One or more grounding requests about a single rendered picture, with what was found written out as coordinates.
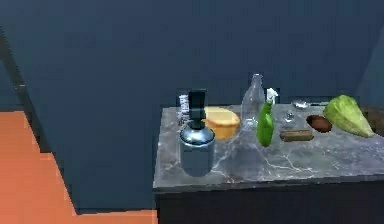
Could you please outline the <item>brown potato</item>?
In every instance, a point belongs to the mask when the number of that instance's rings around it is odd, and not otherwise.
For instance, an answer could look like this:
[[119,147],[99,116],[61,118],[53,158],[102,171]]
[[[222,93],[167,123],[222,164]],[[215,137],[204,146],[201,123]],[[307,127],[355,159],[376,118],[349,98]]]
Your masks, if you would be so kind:
[[323,116],[310,115],[306,118],[307,123],[320,133],[327,133],[332,129],[332,124]]

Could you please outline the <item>yellow bread loaf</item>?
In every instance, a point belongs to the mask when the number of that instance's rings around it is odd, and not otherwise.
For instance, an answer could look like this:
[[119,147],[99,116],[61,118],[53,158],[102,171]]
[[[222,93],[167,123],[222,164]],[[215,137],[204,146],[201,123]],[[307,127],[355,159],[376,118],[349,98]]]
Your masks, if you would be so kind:
[[213,106],[206,107],[205,113],[205,124],[213,130],[217,139],[230,139],[235,135],[240,125],[237,114],[228,109]]

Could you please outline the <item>silver spoon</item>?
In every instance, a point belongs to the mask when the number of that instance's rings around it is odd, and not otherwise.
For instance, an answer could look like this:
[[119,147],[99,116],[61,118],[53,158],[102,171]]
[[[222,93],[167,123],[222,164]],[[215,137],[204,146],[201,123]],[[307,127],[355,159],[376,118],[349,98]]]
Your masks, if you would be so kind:
[[306,109],[311,106],[326,106],[327,102],[306,102],[303,100],[295,100],[292,105],[297,109]]

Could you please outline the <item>brown wooden block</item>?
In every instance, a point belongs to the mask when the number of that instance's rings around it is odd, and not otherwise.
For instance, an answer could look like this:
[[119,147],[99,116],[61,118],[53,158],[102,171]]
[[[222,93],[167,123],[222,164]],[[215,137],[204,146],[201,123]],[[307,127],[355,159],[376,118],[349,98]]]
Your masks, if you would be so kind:
[[284,142],[310,141],[314,138],[310,130],[284,130],[279,136]]

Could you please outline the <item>clear glass bottle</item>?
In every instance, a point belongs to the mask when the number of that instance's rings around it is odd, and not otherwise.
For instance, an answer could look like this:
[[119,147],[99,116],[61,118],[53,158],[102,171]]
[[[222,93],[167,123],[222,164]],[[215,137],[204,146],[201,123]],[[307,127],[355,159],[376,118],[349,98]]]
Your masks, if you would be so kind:
[[241,104],[242,126],[253,129],[257,126],[258,115],[265,102],[264,88],[261,74],[252,76],[251,84],[244,94]]

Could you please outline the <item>dark marble-top counter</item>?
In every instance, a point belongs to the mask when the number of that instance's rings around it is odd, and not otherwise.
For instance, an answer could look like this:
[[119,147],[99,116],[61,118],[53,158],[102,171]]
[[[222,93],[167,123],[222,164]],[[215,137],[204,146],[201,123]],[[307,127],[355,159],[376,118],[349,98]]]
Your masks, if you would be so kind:
[[333,128],[261,147],[241,129],[215,145],[212,171],[180,166],[174,108],[162,112],[154,193],[159,224],[384,224],[384,137]]

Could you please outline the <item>green spray bottle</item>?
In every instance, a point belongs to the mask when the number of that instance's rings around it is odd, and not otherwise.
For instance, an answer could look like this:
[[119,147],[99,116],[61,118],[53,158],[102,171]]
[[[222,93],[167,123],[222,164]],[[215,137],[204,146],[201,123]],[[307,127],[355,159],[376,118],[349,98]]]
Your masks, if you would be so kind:
[[263,147],[268,147],[271,144],[274,133],[274,119],[272,116],[272,105],[275,103],[275,98],[278,93],[273,88],[268,88],[266,100],[262,106],[258,117],[257,139]]

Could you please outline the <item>green lettuce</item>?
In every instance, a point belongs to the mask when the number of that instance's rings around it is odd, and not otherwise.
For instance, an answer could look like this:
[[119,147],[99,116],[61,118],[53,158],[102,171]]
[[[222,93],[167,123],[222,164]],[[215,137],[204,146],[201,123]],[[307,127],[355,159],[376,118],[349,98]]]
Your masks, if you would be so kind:
[[348,95],[339,95],[330,100],[323,115],[331,124],[347,133],[365,138],[374,136],[356,100]]

